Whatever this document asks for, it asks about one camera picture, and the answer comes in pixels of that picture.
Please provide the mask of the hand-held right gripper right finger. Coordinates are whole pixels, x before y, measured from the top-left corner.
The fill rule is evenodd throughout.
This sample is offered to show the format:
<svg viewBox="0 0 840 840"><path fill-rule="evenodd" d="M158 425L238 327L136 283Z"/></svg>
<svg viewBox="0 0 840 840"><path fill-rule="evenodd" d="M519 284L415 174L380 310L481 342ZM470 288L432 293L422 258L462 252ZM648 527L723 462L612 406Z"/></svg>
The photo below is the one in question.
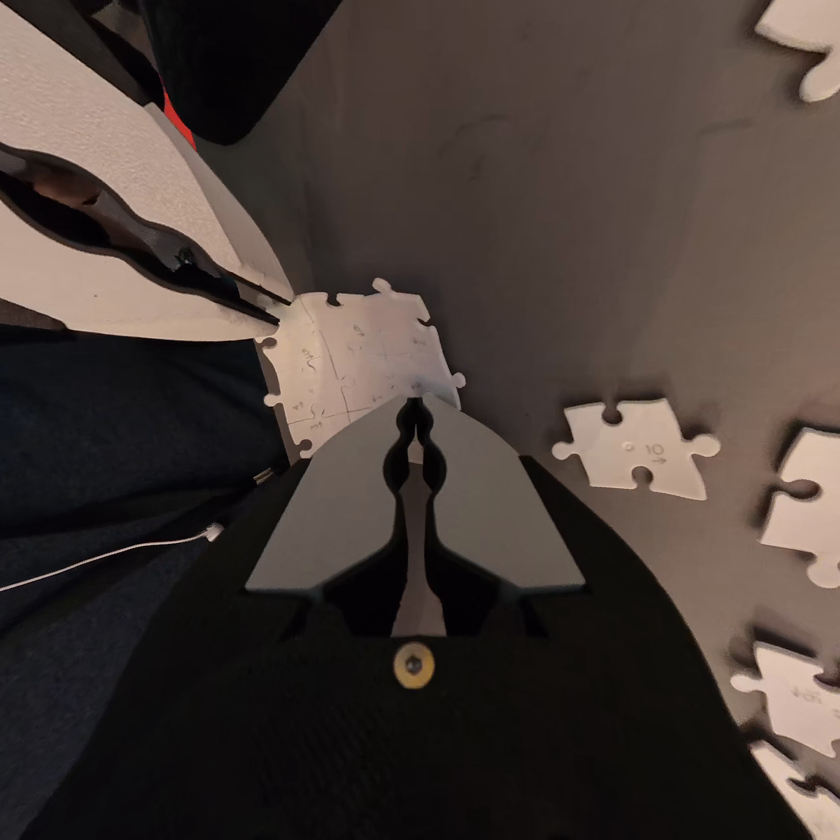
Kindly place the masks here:
<svg viewBox="0 0 840 840"><path fill-rule="evenodd" d="M524 592L572 592L585 579L530 480L518 452L498 434L433 394L427 465L443 459L434 491L442 547Z"/></svg>

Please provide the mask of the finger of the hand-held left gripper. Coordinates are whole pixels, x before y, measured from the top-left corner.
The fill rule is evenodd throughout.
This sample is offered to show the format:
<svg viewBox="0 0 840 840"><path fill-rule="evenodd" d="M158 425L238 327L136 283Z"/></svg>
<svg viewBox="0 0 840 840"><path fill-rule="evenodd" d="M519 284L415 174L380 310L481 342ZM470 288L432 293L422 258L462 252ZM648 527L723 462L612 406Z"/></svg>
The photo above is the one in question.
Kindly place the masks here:
<svg viewBox="0 0 840 840"><path fill-rule="evenodd" d="M139 220L292 301L275 250L237 197L160 108L133 101L43 34L39 3L2 2L2 145L75 166Z"/></svg>
<svg viewBox="0 0 840 840"><path fill-rule="evenodd" d="M131 338L224 342L270 336L279 319L206 271L191 248L169 262L115 245L100 222L2 173L2 300L66 329Z"/></svg>

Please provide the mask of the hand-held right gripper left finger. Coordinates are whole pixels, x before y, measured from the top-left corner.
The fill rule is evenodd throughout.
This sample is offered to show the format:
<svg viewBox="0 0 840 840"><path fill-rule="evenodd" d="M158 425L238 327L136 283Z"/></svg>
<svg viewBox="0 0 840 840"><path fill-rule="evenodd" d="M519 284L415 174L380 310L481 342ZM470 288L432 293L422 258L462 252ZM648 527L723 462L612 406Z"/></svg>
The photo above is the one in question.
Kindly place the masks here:
<svg viewBox="0 0 840 840"><path fill-rule="evenodd" d="M412 399L398 396L332 436L309 459L245 588L301 594L383 550L402 517Z"/></svg>

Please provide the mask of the assembled white puzzle section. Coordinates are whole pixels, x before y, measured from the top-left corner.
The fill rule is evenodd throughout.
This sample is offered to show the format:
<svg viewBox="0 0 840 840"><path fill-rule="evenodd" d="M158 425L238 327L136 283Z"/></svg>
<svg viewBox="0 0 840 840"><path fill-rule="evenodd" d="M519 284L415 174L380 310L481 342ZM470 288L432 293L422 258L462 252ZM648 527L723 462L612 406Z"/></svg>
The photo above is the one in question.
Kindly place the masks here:
<svg viewBox="0 0 840 840"><path fill-rule="evenodd" d="M424 300L382 278L369 295L301 294L271 309L277 330L259 347L277 386L297 455L309 459L331 437L397 397L431 393L459 410L461 373L449 369Z"/></svg>

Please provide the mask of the scattered loose puzzle pieces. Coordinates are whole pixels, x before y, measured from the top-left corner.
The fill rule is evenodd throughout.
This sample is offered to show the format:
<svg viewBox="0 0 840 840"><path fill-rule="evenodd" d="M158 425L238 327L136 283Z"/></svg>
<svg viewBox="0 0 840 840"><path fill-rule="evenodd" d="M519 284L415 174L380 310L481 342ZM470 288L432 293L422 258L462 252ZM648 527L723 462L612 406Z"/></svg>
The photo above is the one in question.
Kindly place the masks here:
<svg viewBox="0 0 840 840"><path fill-rule="evenodd" d="M821 55L804 74L798 97L821 102L838 95L838 2L773 1L754 28L762 38ZM564 409L574 437L558 443L553 456L578 455L593 487L632 489L633 471L652 475L651 491L692 500L707 499L695 457L721 450L716 435L685 440L669 401L622 401L621 420L609 424L601 403ZM807 554L808 579L838 592L838 432L804 427L784 451L778 479L787 485L808 480L815 493L806 499L784 490L771 496L760 541L779 550ZM763 694L765 717L777 738L838 757L838 688L823 682L825 669L814 657L758 637L752 640L752 669L735 670L730 683L742 693ZM838 838L838 796L766 738L748 744L785 807L810 838Z"/></svg>

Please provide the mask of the red panel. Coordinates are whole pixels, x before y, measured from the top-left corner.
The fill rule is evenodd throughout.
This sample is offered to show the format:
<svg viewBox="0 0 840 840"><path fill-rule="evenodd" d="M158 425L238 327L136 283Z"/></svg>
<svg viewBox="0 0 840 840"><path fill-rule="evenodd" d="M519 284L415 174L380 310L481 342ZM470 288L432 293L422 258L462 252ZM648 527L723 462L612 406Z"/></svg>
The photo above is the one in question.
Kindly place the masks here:
<svg viewBox="0 0 840 840"><path fill-rule="evenodd" d="M172 100L169 97L168 91L163 88L164 108L163 113L165 117L171 122L173 127L185 139L186 142L196 151L196 142L194 140L193 132L189 130L186 124L182 121L172 106Z"/></svg>

